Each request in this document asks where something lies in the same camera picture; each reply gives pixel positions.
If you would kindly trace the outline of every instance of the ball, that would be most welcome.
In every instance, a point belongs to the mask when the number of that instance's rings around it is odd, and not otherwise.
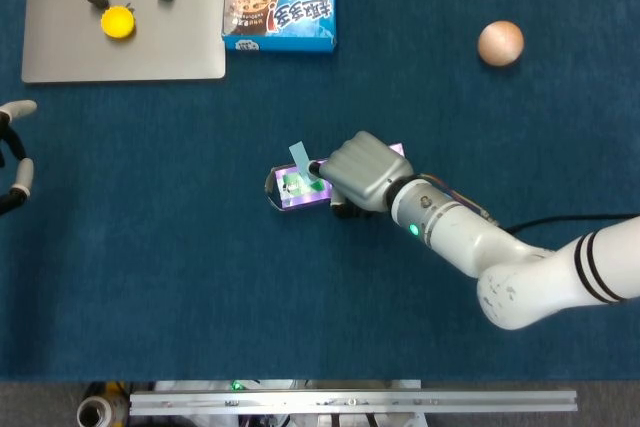
[[[505,67],[512,64],[524,50],[520,28],[507,20],[487,25],[478,38],[478,54],[487,64]]]

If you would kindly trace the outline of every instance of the yellow cap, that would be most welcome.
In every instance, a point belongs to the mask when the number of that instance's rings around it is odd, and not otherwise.
[[[114,5],[102,14],[100,20],[102,31],[113,39],[129,37],[136,26],[136,19],[129,9],[122,5]]]

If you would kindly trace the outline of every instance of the metal frame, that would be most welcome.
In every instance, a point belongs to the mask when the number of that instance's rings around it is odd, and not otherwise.
[[[576,412],[570,391],[279,390],[136,392],[132,416]]]

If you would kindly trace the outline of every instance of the blue cardboard box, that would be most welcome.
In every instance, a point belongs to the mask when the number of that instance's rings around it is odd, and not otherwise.
[[[229,50],[332,52],[335,0],[225,0]]]

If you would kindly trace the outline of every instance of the snack box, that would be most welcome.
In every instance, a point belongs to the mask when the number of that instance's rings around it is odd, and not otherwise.
[[[331,52],[335,0],[225,0],[223,38],[229,50]]]

